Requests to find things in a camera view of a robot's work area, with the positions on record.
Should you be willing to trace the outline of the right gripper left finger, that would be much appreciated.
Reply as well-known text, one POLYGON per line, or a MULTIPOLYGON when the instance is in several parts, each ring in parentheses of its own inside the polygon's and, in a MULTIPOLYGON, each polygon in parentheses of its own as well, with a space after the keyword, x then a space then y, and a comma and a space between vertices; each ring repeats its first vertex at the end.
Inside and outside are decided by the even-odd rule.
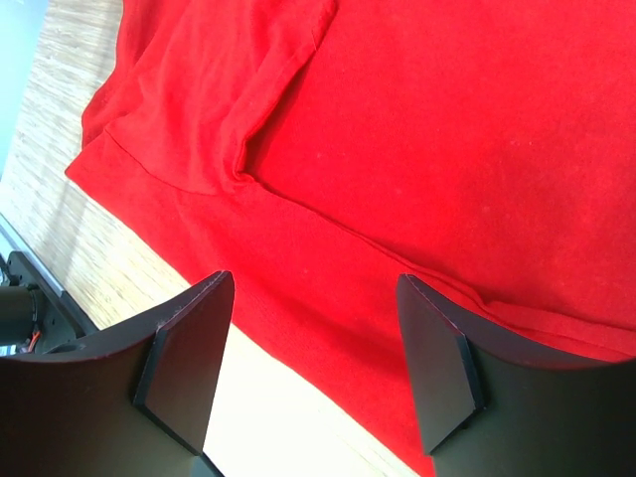
POLYGON ((5 476, 216 476, 204 452, 235 282, 217 272, 44 354, 1 361, 5 476))

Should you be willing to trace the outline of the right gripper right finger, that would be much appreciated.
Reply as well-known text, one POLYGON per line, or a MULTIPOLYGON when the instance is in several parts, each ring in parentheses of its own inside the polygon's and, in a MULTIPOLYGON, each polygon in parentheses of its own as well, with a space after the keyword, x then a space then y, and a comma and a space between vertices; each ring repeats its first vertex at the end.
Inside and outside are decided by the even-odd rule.
POLYGON ((397 308, 438 476, 631 476, 635 364, 527 339, 404 274, 397 308))

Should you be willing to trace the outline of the red t shirt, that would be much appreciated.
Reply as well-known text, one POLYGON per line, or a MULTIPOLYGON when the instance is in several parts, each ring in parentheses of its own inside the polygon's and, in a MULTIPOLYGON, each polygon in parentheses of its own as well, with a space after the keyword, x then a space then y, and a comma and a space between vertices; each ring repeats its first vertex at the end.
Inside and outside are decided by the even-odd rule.
POLYGON ((635 354, 631 1, 127 1, 68 177, 411 469, 395 287, 635 354))

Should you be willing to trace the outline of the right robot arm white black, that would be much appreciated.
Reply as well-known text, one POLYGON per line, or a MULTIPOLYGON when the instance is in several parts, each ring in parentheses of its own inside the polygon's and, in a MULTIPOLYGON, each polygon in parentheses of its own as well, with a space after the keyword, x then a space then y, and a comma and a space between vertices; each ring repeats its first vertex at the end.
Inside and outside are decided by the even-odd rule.
MULTIPOLYGON (((5 476, 216 476, 204 453, 235 287, 218 272, 111 328, 42 351, 39 292, 1 290, 5 476)), ((635 364, 532 342, 411 275, 397 307, 437 476, 631 476, 635 364)))

